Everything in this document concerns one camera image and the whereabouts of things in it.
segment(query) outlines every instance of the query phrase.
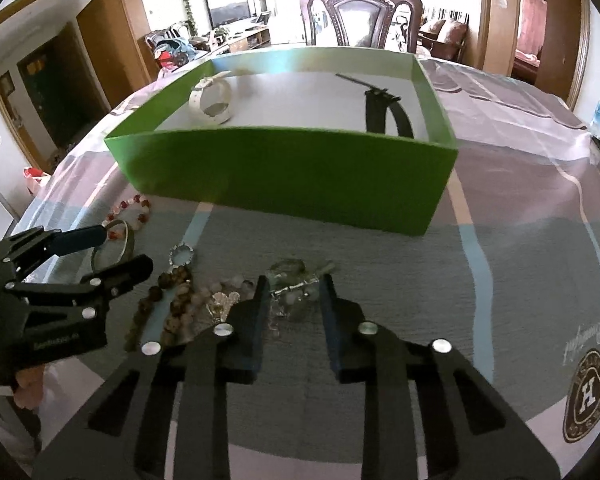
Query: brown leather chair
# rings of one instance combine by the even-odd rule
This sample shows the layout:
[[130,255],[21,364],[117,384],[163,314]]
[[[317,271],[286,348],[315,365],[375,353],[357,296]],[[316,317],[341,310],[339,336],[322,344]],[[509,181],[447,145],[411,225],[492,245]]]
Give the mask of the brown leather chair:
[[418,40],[424,48],[429,50],[431,57],[460,62],[464,53],[468,30],[468,16],[465,23],[456,20],[445,20],[438,33],[420,30]]
[[[312,3],[315,0],[300,0],[302,20],[306,44],[315,45],[315,23],[312,19]],[[368,46],[384,48],[389,26],[395,9],[400,4],[407,4],[411,9],[411,17],[407,30],[407,50],[416,51],[418,28],[422,16],[421,0],[320,0],[330,17],[336,33],[338,45]],[[353,37],[353,32],[347,31],[347,13],[364,12],[368,15],[368,31]]]

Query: beaded bracelet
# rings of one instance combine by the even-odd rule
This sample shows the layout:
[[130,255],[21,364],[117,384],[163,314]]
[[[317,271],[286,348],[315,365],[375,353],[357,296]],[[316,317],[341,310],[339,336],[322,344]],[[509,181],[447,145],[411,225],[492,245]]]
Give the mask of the beaded bracelet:
[[[144,224],[148,222],[149,214],[151,212],[151,203],[145,196],[140,194],[133,195],[129,200],[123,200],[120,202],[120,205],[115,206],[102,222],[103,227],[107,227],[110,222],[116,219],[121,211],[128,209],[132,204],[139,204],[142,211],[140,214],[138,214],[136,221],[127,221],[127,224],[133,229],[133,231],[138,231]],[[124,234],[118,231],[109,231],[107,233],[109,240],[120,240],[123,236]]]

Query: printed logo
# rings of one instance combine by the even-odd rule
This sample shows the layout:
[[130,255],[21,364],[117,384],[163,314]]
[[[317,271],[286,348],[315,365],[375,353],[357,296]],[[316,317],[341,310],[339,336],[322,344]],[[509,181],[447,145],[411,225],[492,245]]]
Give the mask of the printed logo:
[[580,354],[589,339],[595,338],[596,344],[600,345],[600,321],[588,327],[584,331],[580,331],[578,325],[578,333],[576,337],[567,342],[564,346],[564,357],[562,358],[562,366],[573,363],[574,359]]
[[562,436],[577,442],[600,420],[600,352],[591,349],[578,364],[564,410]]

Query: doorway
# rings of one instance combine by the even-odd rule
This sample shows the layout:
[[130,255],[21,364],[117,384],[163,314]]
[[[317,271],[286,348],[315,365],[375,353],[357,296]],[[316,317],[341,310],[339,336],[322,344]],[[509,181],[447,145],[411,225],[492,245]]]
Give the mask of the doorway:
[[38,47],[17,66],[32,104],[49,136],[65,153],[107,110],[79,50],[65,32]]
[[536,84],[546,30],[546,0],[520,0],[518,43],[511,76]]

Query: cushion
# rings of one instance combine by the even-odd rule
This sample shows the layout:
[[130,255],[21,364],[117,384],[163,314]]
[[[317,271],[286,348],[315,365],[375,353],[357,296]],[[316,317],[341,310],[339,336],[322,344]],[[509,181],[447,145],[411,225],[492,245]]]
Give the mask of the cushion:
[[445,25],[445,20],[429,20],[422,27],[421,32],[428,32],[429,34],[439,34],[440,29]]
[[448,20],[440,29],[438,41],[441,43],[460,45],[469,27],[462,22]]

